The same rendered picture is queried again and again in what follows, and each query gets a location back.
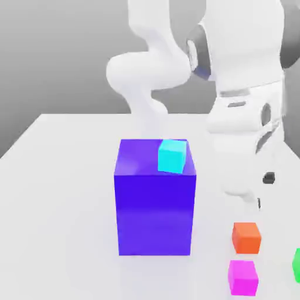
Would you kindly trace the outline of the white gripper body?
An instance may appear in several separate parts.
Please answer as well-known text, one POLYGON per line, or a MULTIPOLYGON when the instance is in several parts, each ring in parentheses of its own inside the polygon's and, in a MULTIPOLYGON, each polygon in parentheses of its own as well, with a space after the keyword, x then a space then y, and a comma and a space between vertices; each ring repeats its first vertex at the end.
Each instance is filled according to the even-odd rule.
POLYGON ((212 134, 221 187, 227 195, 256 199, 265 173, 272 172, 282 145, 282 122, 258 132, 212 134))

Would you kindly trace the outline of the small orange cube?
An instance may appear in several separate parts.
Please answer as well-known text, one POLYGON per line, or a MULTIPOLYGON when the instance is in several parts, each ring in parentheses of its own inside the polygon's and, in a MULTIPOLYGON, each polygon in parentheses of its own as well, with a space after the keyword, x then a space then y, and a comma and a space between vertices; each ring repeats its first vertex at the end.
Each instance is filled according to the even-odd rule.
POLYGON ((253 222, 235 222, 231 235, 237 254, 258 254, 261 245, 261 234, 253 222))

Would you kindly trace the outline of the small cyan cube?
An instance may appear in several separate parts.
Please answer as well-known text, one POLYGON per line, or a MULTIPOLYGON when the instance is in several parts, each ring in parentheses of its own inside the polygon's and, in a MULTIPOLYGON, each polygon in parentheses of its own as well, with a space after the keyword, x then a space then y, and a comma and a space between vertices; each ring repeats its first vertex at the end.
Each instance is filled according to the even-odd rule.
POLYGON ((182 174, 186 152, 187 141, 163 139, 158 148, 158 171, 182 174))

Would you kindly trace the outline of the small green cube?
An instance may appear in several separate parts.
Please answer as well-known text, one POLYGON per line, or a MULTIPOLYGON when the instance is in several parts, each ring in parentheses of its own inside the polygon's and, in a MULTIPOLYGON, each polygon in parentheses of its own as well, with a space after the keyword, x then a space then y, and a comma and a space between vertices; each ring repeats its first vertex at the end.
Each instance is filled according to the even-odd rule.
POLYGON ((292 260, 292 269, 297 283, 300 283, 300 248, 297 248, 292 260))

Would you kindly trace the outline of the small magenta cube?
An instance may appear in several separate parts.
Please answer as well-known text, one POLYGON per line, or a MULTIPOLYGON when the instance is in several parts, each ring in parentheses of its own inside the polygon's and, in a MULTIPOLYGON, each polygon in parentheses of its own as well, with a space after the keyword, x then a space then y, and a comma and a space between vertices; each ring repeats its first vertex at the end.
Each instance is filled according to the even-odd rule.
POLYGON ((254 261, 231 260, 227 277, 231 295, 256 296, 259 279, 254 261))

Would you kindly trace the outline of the large blue box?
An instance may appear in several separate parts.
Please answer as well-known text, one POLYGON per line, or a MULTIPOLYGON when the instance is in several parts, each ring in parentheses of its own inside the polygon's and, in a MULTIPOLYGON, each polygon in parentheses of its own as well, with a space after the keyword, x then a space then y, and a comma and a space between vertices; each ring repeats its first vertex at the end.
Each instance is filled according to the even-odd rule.
POLYGON ((192 153, 181 174, 158 171, 160 139, 122 139, 114 171, 120 255, 189 255, 196 191, 192 153))

